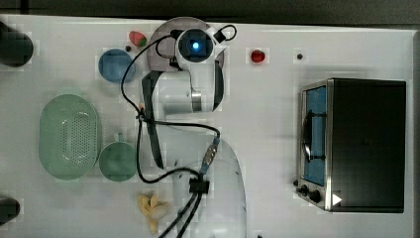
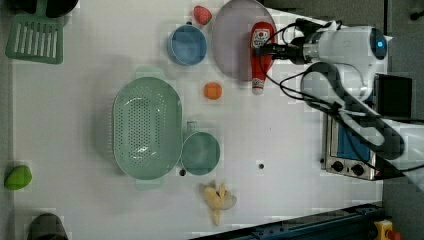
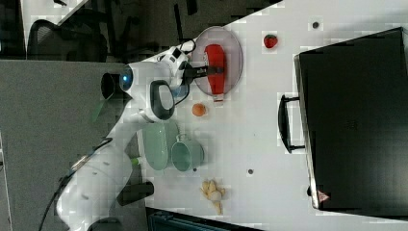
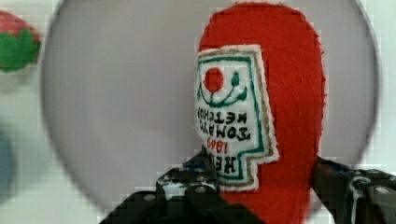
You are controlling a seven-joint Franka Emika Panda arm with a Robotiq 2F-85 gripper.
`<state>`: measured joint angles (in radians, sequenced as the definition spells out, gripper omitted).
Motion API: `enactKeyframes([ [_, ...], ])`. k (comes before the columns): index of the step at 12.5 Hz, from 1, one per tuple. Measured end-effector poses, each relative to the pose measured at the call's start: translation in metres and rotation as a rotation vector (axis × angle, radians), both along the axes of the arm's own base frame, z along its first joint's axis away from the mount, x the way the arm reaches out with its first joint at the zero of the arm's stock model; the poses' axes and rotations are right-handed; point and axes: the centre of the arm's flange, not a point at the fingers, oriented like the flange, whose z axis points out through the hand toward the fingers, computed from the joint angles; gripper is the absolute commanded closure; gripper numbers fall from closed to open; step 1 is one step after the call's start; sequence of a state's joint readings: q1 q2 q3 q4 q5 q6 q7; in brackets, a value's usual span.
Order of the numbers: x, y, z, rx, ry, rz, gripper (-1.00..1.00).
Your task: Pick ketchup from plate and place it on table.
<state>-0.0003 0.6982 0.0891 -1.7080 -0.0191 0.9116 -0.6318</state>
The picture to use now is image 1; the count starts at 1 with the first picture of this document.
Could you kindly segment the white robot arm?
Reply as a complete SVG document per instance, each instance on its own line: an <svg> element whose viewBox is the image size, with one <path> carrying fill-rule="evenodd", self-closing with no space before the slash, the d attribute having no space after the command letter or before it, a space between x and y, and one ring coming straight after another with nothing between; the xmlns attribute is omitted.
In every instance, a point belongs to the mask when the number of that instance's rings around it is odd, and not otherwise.
<svg viewBox="0 0 420 238"><path fill-rule="evenodd" d="M239 160L216 128L169 122L175 114L213 112L223 100L219 60L230 41L221 29L173 30L177 71L142 80L152 155L172 170L176 238L246 238L247 204Z"/></svg>

